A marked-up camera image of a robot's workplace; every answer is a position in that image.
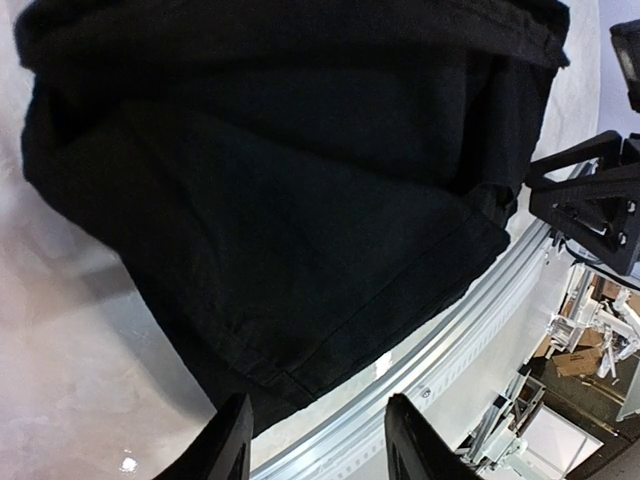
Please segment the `black garment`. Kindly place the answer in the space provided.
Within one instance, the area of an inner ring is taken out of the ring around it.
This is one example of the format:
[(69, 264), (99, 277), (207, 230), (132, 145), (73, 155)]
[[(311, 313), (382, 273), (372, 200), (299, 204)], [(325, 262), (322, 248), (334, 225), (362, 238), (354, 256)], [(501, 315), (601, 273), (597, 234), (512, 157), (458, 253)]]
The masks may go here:
[(558, 1), (35, 1), (24, 176), (261, 433), (507, 249), (569, 23)]

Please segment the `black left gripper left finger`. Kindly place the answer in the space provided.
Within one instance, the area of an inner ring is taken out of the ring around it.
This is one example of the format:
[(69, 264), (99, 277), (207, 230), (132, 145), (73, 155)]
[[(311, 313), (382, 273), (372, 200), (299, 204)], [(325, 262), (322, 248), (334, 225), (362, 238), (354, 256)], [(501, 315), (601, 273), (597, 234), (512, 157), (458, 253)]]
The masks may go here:
[(252, 437), (250, 397), (236, 393), (157, 480), (247, 480)]

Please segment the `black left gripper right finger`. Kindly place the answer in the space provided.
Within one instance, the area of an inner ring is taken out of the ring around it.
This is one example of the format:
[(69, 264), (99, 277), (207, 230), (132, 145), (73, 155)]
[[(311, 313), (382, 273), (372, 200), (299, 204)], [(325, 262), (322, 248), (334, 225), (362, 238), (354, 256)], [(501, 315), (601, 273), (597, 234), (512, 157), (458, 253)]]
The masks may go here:
[(404, 394), (385, 410), (385, 442), (391, 480), (477, 480)]

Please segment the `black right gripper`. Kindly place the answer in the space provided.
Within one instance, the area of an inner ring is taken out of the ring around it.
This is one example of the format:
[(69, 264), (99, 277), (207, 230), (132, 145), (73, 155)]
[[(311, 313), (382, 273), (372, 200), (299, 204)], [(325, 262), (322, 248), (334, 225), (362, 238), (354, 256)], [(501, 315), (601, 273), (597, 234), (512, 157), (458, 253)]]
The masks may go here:
[[(554, 182), (549, 172), (599, 159), (597, 174)], [(530, 211), (620, 275), (639, 261), (639, 136), (605, 131), (531, 163)]]

